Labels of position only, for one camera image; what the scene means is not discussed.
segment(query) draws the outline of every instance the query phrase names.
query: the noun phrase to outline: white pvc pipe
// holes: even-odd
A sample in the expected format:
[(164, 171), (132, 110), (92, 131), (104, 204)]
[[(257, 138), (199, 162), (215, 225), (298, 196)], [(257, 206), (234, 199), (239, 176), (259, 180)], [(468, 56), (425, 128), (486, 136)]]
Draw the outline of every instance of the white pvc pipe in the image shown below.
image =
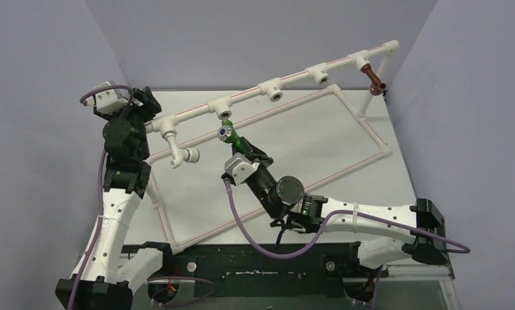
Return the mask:
[[(373, 57), (373, 56), (376, 56), (376, 55), (379, 55), (379, 54), (389, 53), (389, 52), (397, 49), (398, 46), (399, 46), (398, 41), (393, 40), (393, 41), (389, 41), (389, 42), (387, 42), (387, 43), (385, 43), (383, 45), (371, 48), (369, 50), (363, 50), (363, 51), (360, 51), (360, 52), (356, 52), (356, 53), (350, 54), (350, 55), (348, 55), (348, 56), (346, 56), (344, 58), (341, 58), (341, 59), (338, 59), (338, 60), (335, 60), (335, 61), (330, 61), (329, 63), (327, 63), (328, 70), (344, 67), (344, 66), (347, 66), (347, 65), (351, 65), (351, 64), (356, 62), (356, 60), (357, 60), (357, 58), (359, 56)], [(384, 71), (386, 69), (387, 65), (388, 65), (388, 61), (386, 61), (384, 63), (383, 68), (381, 68), (382, 71)], [(292, 83), (301, 81), (303, 79), (308, 79), (310, 77), (311, 76), (310, 76), (310, 74), (308, 72), (301, 71), (301, 72), (298, 72), (296, 74), (292, 74), (292, 75), (289, 75), (289, 76), (282, 77), (280, 79), (280, 81), (281, 81), (281, 85), (280, 86), (283, 88), (283, 87), (288, 86), (288, 85), (290, 85)], [(238, 102), (247, 100), (249, 98), (253, 98), (253, 97), (259, 96), (259, 95), (262, 95), (262, 92), (261, 92), (259, 87), (249, 88), (247, 90), (239, 92), (238, 94), (232, 95), (231, 96), (231, 105), (234, 105), (235, 103), (238, 103)], [(188, 121), (189, 119), (193, 119), (193, 118), (196, 118), (198, 116), (202, 116), (204, 114), (213, 112), (214, 110), (215, 110), (214, 107), (211, 107), (210, 103), (206, 103), (205, 105), (201, 105), (201, 106), (196, 107), (194, 109), (187, 110), (187, 111), (181, 112), (179, 114), (175, 114), (174, 116), (172, 116), (172, 115), (160, 116), (159, 118), (153, 119), (150, 123), (148, 123), (145, 126), (146, 127), (146, 131), (147, 131), (147, 133), (159, 131), (160, 122), (168, 120), (168, 119), (171, 119), (172, 117), (175, 117), (177, 119), (177, 121), (179, 123), (181, 123), (183, 121)]]
[(170, 243), (172, 250), (174, 250), (176, 247), (178, 247), (178, 244), (175, 242), (171, 225), (169, 223), (168, 217), (166, 216), (166, 205), (164, 203), (164, 198), (162, 197), (160, 191), (154, 188), (154, 186), (156, 186), (156, 180), (152, 172), (149, 176), (149, 180), (150, 182), (145, 192), (149, 195), (153, 208), (156, 210), (156, 212), (158, 212), (160, 225), (162, 226), (162, 232), (164, 233), (164, 239), (166, 242)]
[[(324, 88), (322, 90), (319, 90), (317, 92), (314, 92), (314, 93), (312, 93), (310, 95), (307, 95), (307, 96), (301, 97), (299, 99), (296, 99), (296, 100), (294, 100), (292, 102), (285, 103), (285, 104), (283, 104), (281, 106), (278, 106), (276, 108), (273, 108), (271, 110), (265, 111), (263, 113), (260, 113), (260, 114), (257, 114), (255, 116), (252, 116), (250, 118), (246, 118), (246, 119), (244, 119), (242, 121), (236, 122), (236, 123), (233, 124), (233, 126), (234, 126), (235, 129), (240, 129), (242, 127), (248, 126), (248, 125), (253, 124), (253, 123), (255, 123), (257, 121), (260, 121), (262, 119), (266, 119), (266, 118), (268, 118), (268, 117), (270, 117), (272, 115), (278, 114), (280, 112), (284, 112), (285, 110), (289, 110), (289, 109), (291, 109), (293, 107), (297, 107), (298, 105), (301, 105), (303, 103), (316, 100), (319, 97), (325, 96), (327, 94), (332, 94), (332, 93), (333, 93), (333, 85), (329, 86), (329, 87), (326, 87), (326, 88)], [(201, 144), (203, 142), (209, 141), (209, 140), (214, 139), (214, 138), (217, 138), (217, 131), (212, 131), (212, 132), (209, 132), (207, 134), (204, 134), (203, 136), (200, 136), (200, 137), (197, 137), (195, 139), (183, 142), (183, 143), (179, 144), (179, 146), (183, 146), (185, 148), (187, 148), (187, 147), (194, 147), (195, 145)], [(155, 154), (151, 155), (147, 159), (147, 162), (149, 163), (149, 165), (152, 165), (152, 163), (154, 163), (155, 161), (159, 160), (160, 158), (168, 157), (170, 154), (171, 154), (171, 149), (160, 151), (158, 153), (155, 153)]]

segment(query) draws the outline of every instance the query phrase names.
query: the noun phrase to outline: red stripe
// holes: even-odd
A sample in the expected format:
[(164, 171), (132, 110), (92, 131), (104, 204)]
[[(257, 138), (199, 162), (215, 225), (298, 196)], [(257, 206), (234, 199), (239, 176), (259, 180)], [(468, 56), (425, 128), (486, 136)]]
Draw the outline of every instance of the red stripe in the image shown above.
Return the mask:
[(384, 143), (383, 139), (381, 139), (381, 137), (375, 132), (375, 130), (370, 126), (370, 129), (373, 131), (373, 133), (379, 138), (379, 140), (381, 140), (381, 142)]
[(362, 160), (362, 161), (360, 161), (360, 162), (358, 162), (358, 163), (355, 163), (354, 165), (352, 165), (352, 166), (350, 166), (350, 167), (346, 167), (346, 168), (345, 168), (345, 169), (343, 169), (343, 170), (337, 171), (336, 173), (332, 174), (331, 176), (327, 176), (327, 177), (325, 177), (325, 178), (321, 179), (321, 180), (320, 180), (320, 181), (318, 181), (318, 182), (314, 182), (314, 183), (312, 183), (311, 185), (308, 185), (307, 187), (305, 187), (305, 189), (307, 189), (308, 187), (311, 187), (312, 185), (315, 185), (315, 184), (317, 184), (317, 183), (320, 183), (321, 181), (327, 180), (327, 179), (331, 178), (332, 176), (336, 176), (336, 175), (338, 175), (338, 174), (342, 173), (343, 171), (346, 171), (346, 170), (348, 170), (348, 169), (350, 169), (350, 168), (352, 168), (352, 167), (354, 167), (354, 166), (356, 166), (356, 165), (358, 165), (358, 164), (363, 163), (363, 162), (364, 162), (364, 161), (366, 161), (366, 160), (370, 160), (370, 159), (372, 159), (372, 158), (376, 157), (377, 155), (381, 155), (381, 154), (382, 154), (382, 152), (379, 152), (379, 153), (377, 153), (377, 154), (375, 154), (375, 155), (373, 155), (373, 156), (370, 156), (370, 157), (366, 158), (365, 160)]
[(247, 91), (245, 91), (245, 92), (239, 92), (238, 94), (232, 95), (232, 96), (231, 96), (231, 98), (234, 98), (234, 97), (236, 97), (236, 96), (239, 96), (239, 95), (245, 94), (246, 92), (251, 92), (252, 90), (256, 90), (256, 89), (258, 89), (258, 88), (259, 88), (259, 87), (253, 87), (253, 88), (248, 89), (248, 90), (247, 90)]
[[(154, 188), (154, 186), (152, 186), (152, 181), (151, 179), (149, 178), (149, 184), (151, 184), (151, 187)], [(166, 237), (166, 241), (168, 241), (168, 234), (166, 233), (166, 228), (164, 227), (164, 223), (162, 222), (162, 216), (160, 215), (160, 210), (156, 210), (156, 212), (158, 213), (158, 217), (160, 219), (160, 225), (162, 226), (162, 231), (164, 232), (164, 236)]]
[(381, 46), (374, 47), (374, 48), (372, 48), (371, 50), (368, 50), (368, 52), (370, 52), (370, 51), (372, 51), (372, 50), (377, 50), (378, 48), (381, 48), (381, 47), (383, 47), (383, 46), (385, 47), (386, 45), (384, 45), (384, 44), (383, 44), (383, 45), (381, 45)]
[(196, 110), (196, 109), (198, 109), (198, 108), (202, 108), (202, 107), (204, 107), (204, 106), (205, 106), (205, 105), (201, 105), (201, 106), (196, 107), (196, 108), (190, 108), (189, 110), (183, 111), (183, 112), (181, 112), (181, 113), (177, 113), (177, 114), (175, 114), (175, 115), (177, 116), (177, 115), (179, 115), (179, 114), (183, 114), (183, 113), (186, 113), (186, 112), (189, 112), (189, 111), (192, 111), (192, 110)]
[(291, 78), (293, 78), (294, 76), (299, 76), (299, 75), (301, 75), (301, 74), (303, 74), (303, 73), (306, 73), (306, 71), (297, 72), (297, 73), (292, 74), (292, 75), (290, 75), (290, 76), (284, 76), (284, 77), (283, 77), (283, 78), (281, 78), (281, 79), (289, 79), (290, 77), (291, 77)]
[(338, 60), (330, 61), (330, 62), (328, 63), (328, 65), (330, 65), (330, 64), (332, 64), (332, 63), (338, 63), (338, 62), (340, 62), (340, 61), (342, 61), (342, 60), (349, 59), (349, 58), (350, 58), (350, 56), (347, 56), (347, 57), (345, 57), (345, 58), (341, 58), (341, 59), (338, 59)]

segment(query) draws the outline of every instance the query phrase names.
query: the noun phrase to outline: white tabletop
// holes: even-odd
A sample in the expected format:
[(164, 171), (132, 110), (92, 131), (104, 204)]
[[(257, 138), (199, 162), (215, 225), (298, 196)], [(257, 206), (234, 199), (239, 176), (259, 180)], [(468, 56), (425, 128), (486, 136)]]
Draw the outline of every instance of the white tabletop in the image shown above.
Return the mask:
[[(154, 96), (162, 105), (160, 115), (179, 113), (197, 107), (210, 99), (237, 91), (157, 91)], [(233, 106), (231, 120), (236, 122), (306, 96), (312, 90), (285, 90), (275, 103), (257, 97)], [(344, 95), (359, 107), (366, 90), (344, 90)], [(404, 205), (415, 202), (415, 194), (398, 142), (381, 96), (373, 97), (366, 113), (370, 126), (389, 144), (392, 154), (334, 181), (312, 194), (370, 205)], [(215, 114), (181, 123), (177, 127), (178, 144), (221, 126)], [(256, 147), (271, 156), (269, 168), (276, 179), (285, 175), (297, 177), (305, 186), (365, 160), (379, 152), (378, 146), (352, 118), (337, 97), (327, 95), (287, 110), (238, 130)], [(159, 134), (149, 135), (151, 154), (168, 149)], [(175, 240), (182, 242), (233, 219), (221, 174), (231, 157), (231, 146), (212, 139), (199, 146), (200, 161), (183, 163), (177, 169), (169, 166), (169, 157), (156, 161), (152, 173), (156, 178), (167, 209)], [(247, 185), (233, 189), (239, 214), (260, 207)], [(245, 223), (259, 243), (274, 243), (279, 228), (271, 228), (267, 214)], [(284, 234), (282, 243), (304, 243), (312, 235), (295, 232)], [(352, 232), (323, 234), (319, 242), (353, 242), (374, 238)], [(160, 218), (145, 196), (130, 224), (125, 243), (164, 242)], [(247, 243), (237, 228), (206, 243)]]

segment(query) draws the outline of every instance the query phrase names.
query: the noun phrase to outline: purple cable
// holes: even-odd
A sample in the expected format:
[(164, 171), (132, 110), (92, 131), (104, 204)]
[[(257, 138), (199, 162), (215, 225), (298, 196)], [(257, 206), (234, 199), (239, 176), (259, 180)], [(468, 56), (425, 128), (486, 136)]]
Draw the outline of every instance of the purple cable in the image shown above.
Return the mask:
[(100, 217), (98, 217), (98, 222), (96, 224), (96, 232), (94, 233), (94, 237), (92, 238), (92, 241), (90, 242), (90, 246), (88, 247), (88, 251), (84, 254), (84, 259), (82, 260), (82, 264), (80, 265), (80, 268), (78, 269), (78, 273), (76, 274), (76, 277), (74, 279), (74, 283), (72, 285), (72, 290), (70, 292), (69, 296), (69, 303), (67, 306), (67, 310), (72, 310), (74, 306), (74, 300), (76, 296), (76, 291), (78, 289), (78, 285), (80, 283), (80, 278), (82, 277), (82, 273), (84, 272), (84, 268), (86, 268), (86, 264), (88, 263), (88, 259), (90, 258), (90, 254), (92, 254), (92, 251), (94, 250), (94, 247), (96, 246), (96, 243), (98, 242), (99, 233), (101, 231), (101, 226), (103, 225), (103, 163), (105, 162), (105, 150), (101, 153), (101, 161), (100, 161), (100, 172), (99, 172), (99, 179), (98, 179), (98, 205), (99, 205), (99, 211), (98, 214)]
[(377, 279), (375, 280), (375, 288), (373, 289), (373, 300), (372, 300), (372, 310), (375, 310), (375, 301), (377, 301), (377, 295), (379, 291), (379, 280), (381, 279), (381, 274), (383, 273), (383, 265), (379, 267), (379, 271), (377, 272)]
[[(320, 238), (320, 235), (326, 229), (326, 224), (327, 224), (327, 222), (330, 220), (330, 218), (332, 216), (334, 216), (336, 214), (352, 214), (351, 210), (335, 210), (335, 211), (330, 212), (325, 217), (324, 221), (322, 222), (322, 225), (320, 225), (320, 228), (316, 232), (316, 235), (314, 236), (314, 238), (312, 238), (312, 240), (309, 243), (307, 243), (307, 245), (305, 245), (302, 249), (299, 249), (298, 251), (295, 251), (295, 252), (289, 253), (289, 254), (276, 254), (276, 253), (272, 253), (272, 252), (269, 252), (269, 251), (263, 249), (261, 246), (259, 246), (259, 244), (257, 244), (257, 242), (254, 241), (254, 239), (251, 238), (251, 236), (247, 232), (246, 228), (242, 224), (242, 220), (240, 219), (240, 216), (236, 212), (235, 200), (233, 198), (233, 190), (231, 188), (231, 182), (228, 179), (225, 180), (225, 188), (227, 189), (227, 195), (229, 196), (229, 203), (231, 205), (231, 211), (233, 211), (233, 216), (235, 217), (236, 224), (238, 224), (238, 227), (240, 228), (240, 231), (242, 231), (242, 234), (244, 235), (244, 237), (246, 237), (246, 240), (259, 253), (261, 253), (261, 254), (263, 254), (263, 255), (265, 255), (267, 257), (270, 257), (270, 258), (276, 258), (278, 260), (289, 260), (290, 258), (298, 257), (299, 255), (301, 255), (301, 254), (305, 253), (306, 251), (308, 251), (316, 243), (316, 241), (318, 241), (318, 238)], [(433, 234), (433, 233), (430, 233), (428, 231), (424, 231), (422, 229), (418, 229), (418, 228), (415, 228), (415, 227), (411, 227), (411, 226), (407, 226), (407, 225), (404, 225), (404, 224), (396, 223), (396, 222), (393, 222), (393, 221), (385, 220), (385, 219), (378, 218), (376, 216), (372, 216), (372, 215), (361, 213), (361, 212), (358, 212), (358, 216), (361, 216), (363, 218), (367, 218), (369, 220), (374, 220), (374, 221), (377, 221), (377, 222), (385, 223), (387, 225), (392, 225), (392, 226), (404, 228), (404, 229), (407, 229), (407, 230), (409, 230), (409, 231), (411, 231), (413, 233), (420, 234), (421, 236), (433, 238), (433, 239), (445, 242), (445, 243), (450, 244), (450, 245), (455, 245), (456, 247), (460, 247), (461, 248), (460, 250), (449, 249), (449, 250), (447, 250), (447, 252), (451, 252), (451, 253), (464, 253), (464, 254), (470, 253), (470, 248), (467, 247), (466, 245), (463, 245), (462, 243), (455, 242), (453, 240), (444, 238), (442, 236), (438, 236), (437, 234)]]
[[(126, 107), (128, 107), (132, 101), (134, 100), (134, 92), (132, 89), (125, 85), (111, 85), (106, 87), (101, 87), (95, 90), (92, 90), (88, 94), (85, 94), (80, 98), (80, 103), (84, 103), (86, 99), (88, 99), (90, 96), (94, 97), (94, 102), (96, 102), (96, 94), (99, 94), (100, 92), (105, 92), (106, 90), (112, 90), (112, 89), (125, 89), (128, 90), (128, 93), (130, 94), (130, 98), (128, 99), (128, 104)], [(120, 117), (124, 117), (124, 112), (127, 111), (127, 109), (123, 109), (122, 113), (120, 114)], [(101, 153), (101, 161), (100, 161), (100, 171), (98, 173), (98, 222), (96, 224), (96, 232), (94, 233), (94, 236), (92, 238), (92, 241), (90, 242), (90, 246), (88, 247), (88, 251), (84, 254), (84, 259), (82, 259), (82, 264), (80, 264), (80, 268), (78, 269), (78, 273), (76, 274), (76, 277), (74, 279), (74, 283), (72, 284), (72, 290), (70, 292), (69, 296), (69, 303), (67, 306), (67, 310), (72, 310), (74, 307), (74, 300), (76, 297), (76, 291), (78, 290), (78, 285), (80, 284), (80, 278), (82, 277), (82, 274), (84, 273), (84, 269), (86, 268), (86, 265), (88, 264), (88, 259), (90, 258), (90, 254), (92, 254), (94, 247), (96, 246), (96, 243), (98, 242), (99, 232), (101, 231), (101, 227), (103, 226), (103, 164), (105, 163), (105, 150)]]
[[(198, 298), (195, 298), (193, 300), (189, 300), (189, 301), (186, 301), (186, 302), (180, 302), (179, 304), (170, 304), (170, 303), (167, 303), (167, 304), (162, 304), (161, 306), (162, 307), (183, 307), (184, 305), (190, 305), (190, 304), (193, 304), (195, 302), (199, 302), (201, 300), (203, 300), (204, 298), (207, 298), (207, 297), (210, 297), (211, 295), (213, 295), (216, 291), (217, 291), (217, 284), (213, 283), (212, 281), (210, 280), (206, 280), (206, 279), (201, 279), (201, 278), (193, 278), (191, 276), (160, 276), (160, 277), (157, 277), (157, 278), (151, 278), (151, 279), (148, 279), (147, 281), (150, 282), (150, 281), (157, 281), (157, 280), (190, 280), (190, 281), (196, 281), (196, 282), (202, 282), (202, 283), (207, 283), (207, 284), (211, 284), (213, 285), (213, 290), (201, 297), (198, 297)], [(151, 298), (154, 300), (154, 298), (164, 292), (166, 289), (162, 289), (160, 291), (157, 291), (155, 292), (154, 294), (152, 294)]]
[(94, 98), (94, 102), (96, 103), (96, 94), (99, 94), (100, 92), (105, 92), (107, 90), (113, 90), (113, 89), (125, 89), (128, 91), (128, 93), (130, 94), (130, 98), (128, 99), (128, 104), (126, 104), (126, 107), (128, 107), (133, 101), (134, 101), (134, 92), (133, 90), (130, 88), (130, 86), (126, 86), (126, 85), (110, 85), (110, 86), (105, 86), (105, 87), (101, 87), (101, 88), (98, 88), (98, 89), (94, 89), (92, 90), (91, 92), (85, 94), (84, 96), (80, 97), (80, 100), (78, 102), (84, 104), (84, 102), (86, 102), (86, 100), (90, 97), (93, 97)]

